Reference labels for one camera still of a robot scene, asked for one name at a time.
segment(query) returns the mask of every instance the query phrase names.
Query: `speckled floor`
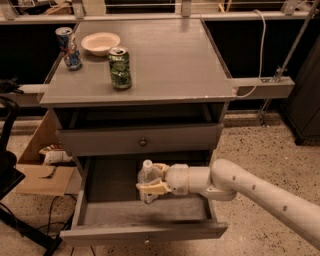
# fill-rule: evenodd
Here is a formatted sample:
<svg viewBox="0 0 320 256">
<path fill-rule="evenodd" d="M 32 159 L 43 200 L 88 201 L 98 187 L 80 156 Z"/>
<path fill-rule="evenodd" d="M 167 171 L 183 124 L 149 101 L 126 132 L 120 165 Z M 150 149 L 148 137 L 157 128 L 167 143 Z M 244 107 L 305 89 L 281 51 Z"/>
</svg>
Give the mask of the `speckled floor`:
<svg viewBox="0 0 320 256">
<path fill-rule="evenodd" d="M 278 114 L 267 115 L 267 127 L 255 115 L 228 114 L 214 157 L 226 158 L 257 176 L 320 205 L 320 142 L 294 144 L 294 136 Z M 39 121 L 18 121 L 8 149 L 21 154 Z M 54 197 L 21 195 L 11 192 L 2 203 L 20 219 L 39 227 L 48 222 Z M 96 255 L 320 255 L 286 226 L 249 199 L 238 194 L 232 202 L 215 202 L 218 221 L 229 228 L 218 240 L 199 240 L 147 245 L 99 246 Z M 51 221 L 65 221 L 73 211 L 70 197 L 55 201 Z M 52 232 L 58 230 L 52 226 Z M 0 255 L 43 255 L 45 250 L 0 222 Z M 64 242 L 54 255 L 71 255 Z M 73 255 L 93 255 L 91 248 L 75 248 Z"/>
</svg>

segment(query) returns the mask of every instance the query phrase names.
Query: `cabinet top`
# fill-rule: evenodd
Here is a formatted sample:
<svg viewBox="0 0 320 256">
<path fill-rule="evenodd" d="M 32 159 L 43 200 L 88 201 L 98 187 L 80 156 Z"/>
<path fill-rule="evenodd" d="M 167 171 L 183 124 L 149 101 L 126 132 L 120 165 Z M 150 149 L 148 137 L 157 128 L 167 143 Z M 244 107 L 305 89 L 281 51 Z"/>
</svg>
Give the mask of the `cabinet top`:
<svg viewBox="0 0 320 256">
<path fill-rule="evenodd" d="M 128 48 L 132 87 L 112 87 L 106 57 L 81 47 L 96 32 L 111 32 Z M 199 19 L 81 22 L 76 42 L 83 67 L 68 71 L 61 61 L 40 104 L 85 107 L 233 99 L 228 79 Z"/>
</svg>

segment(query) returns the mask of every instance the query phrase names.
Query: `white cable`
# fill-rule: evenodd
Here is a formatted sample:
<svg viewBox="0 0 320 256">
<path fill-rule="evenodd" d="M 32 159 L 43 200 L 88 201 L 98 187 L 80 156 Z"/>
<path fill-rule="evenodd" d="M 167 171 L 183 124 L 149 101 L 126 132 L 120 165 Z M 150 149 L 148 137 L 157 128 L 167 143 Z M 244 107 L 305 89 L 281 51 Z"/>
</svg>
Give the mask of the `white cable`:
<svg viewBox="0 0 320 256">
<path fill-rule="evenodd" d="M 259 80 L 261 78 L 261 72 L 262 72 L 262 62 L 263 62 L 263 47 L 264 47 L 264 37 L 266 35 L 266 29 L 267 29 L 267 25 L 266 25 L 266 21 L 264 19 L 263 14 L 259 11 L 259 10 L 253 10 L 253 12 L 255 12 L 256 14 L 258 14 L 263 22 L 263 32 L 262 32 L 262 37 L 261 37 L 261 45 L 260 45 L 260 67 L 259 67 Z M 254 90 L 257 88 L 257 85 L 254 86 L 250 92 L 248 92 L 245 95 L 236 95 L 237 98 L 246 98 L 249 95 L 251 95 Z"/>
</svg>

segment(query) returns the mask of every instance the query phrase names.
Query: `closed drawer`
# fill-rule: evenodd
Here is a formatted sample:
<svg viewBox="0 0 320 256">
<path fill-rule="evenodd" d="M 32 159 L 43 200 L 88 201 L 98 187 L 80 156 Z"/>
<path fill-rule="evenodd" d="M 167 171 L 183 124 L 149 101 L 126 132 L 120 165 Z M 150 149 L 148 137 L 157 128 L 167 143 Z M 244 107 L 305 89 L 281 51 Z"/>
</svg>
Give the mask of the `closed drawer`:
<svg viewBox="0 0 320 256">
<path fill-rule="evenodd" d="M 59 130 L 57 137 L 73 156 L 212 150 L 222 124 L 119 129 Z"/>
<path fill-rule="evenodd" d="M 71 230 L 61 232 L 72 246 L 212 239 L 227 229 L 197 195 L 163 196 L 144 204 L 135 188 L 135 161 L 92 159 L 86 162 Z M 94 185 L 87 184 L 90 179 Z M 106 194 L 105 200 L 90 200 L 92 194 Z"/>
</svg>

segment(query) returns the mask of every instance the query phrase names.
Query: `green soda can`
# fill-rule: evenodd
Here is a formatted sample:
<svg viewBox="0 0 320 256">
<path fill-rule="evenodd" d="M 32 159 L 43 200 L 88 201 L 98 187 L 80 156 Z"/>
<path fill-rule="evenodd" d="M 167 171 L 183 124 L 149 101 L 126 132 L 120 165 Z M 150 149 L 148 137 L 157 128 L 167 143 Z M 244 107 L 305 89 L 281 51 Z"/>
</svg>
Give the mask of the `green soda can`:
<svg viewBox="0 0 320 256">
<path fill-rule="evenodd" d="M 116 89 L 127 89 L 132 85 L 129 53 L 124 47 L 113 47 L 108 55 L 112 86 Z"/>
</svg>

